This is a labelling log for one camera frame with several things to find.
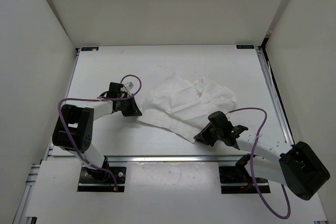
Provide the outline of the white pleated skirt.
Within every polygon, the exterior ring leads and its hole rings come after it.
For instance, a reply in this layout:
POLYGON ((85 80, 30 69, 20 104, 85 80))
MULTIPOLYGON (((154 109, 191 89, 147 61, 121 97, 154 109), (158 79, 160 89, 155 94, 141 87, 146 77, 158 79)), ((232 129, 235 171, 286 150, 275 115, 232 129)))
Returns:
POLYGON ((227 113, 236 101, 226 86, 206 77, 189 82, 174 73, 148 92, 138 121, 195 143, 194 137, 208 124, 208 116, 216 111, 227 113))

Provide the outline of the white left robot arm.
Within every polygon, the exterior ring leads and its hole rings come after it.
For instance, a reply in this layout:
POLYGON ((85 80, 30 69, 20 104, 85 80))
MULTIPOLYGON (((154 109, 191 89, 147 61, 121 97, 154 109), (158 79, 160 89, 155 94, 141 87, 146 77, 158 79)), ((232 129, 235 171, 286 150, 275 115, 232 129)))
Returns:
POLYGON ((61 114, 52 135, 53 144, 81 160, 98 182, 108 180, 110 169, 107 158, 92 144, 93 123, 116 112, 121 112, 124 117, 141 116, 131 93, 133 87, 132 82, 112 82, 109 90, 96 99, 71 99, 85 102, 84 106, 64 104, 60 108, 61 114))

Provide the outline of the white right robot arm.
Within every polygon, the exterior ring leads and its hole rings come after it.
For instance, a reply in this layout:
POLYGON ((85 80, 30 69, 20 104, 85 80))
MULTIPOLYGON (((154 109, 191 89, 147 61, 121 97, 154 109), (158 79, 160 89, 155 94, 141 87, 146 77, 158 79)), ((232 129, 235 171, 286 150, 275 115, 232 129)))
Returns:
POLYGON ((216 111, 208 116, 209 123, 194 136, 207 146, 217 141, 247 154, 240 158, 227 175, 235 182, 252 182, 263 178, 287 186, 303 200, 309 200, 330 179, 330 173, 312 148, 305 142, 265 143, 260 135, 246 134, 248 127, 232 125, 227 116, 216 111))

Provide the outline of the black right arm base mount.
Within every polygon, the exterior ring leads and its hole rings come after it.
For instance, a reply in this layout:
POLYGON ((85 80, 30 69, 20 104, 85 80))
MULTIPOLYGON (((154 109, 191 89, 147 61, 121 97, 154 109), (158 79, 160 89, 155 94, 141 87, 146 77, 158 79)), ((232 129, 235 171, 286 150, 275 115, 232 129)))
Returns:
POLYGON ((257 194, 249 168, 250 154, 241 157, 234 165, 219 165, 221 194, 257 194))

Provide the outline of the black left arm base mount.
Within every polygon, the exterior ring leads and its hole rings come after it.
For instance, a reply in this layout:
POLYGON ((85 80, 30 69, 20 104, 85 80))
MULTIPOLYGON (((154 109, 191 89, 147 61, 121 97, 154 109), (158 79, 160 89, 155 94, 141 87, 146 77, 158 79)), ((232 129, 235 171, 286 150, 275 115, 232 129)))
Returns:
POLYGON ((109 166, 110 172, 115 176, 117 188, 110 173, 101 170, 89 169, 82 165, 77 191, 78 192, 104 192, 123 193, 125 190, 125 179, 127 168, 125 166, 109 166))

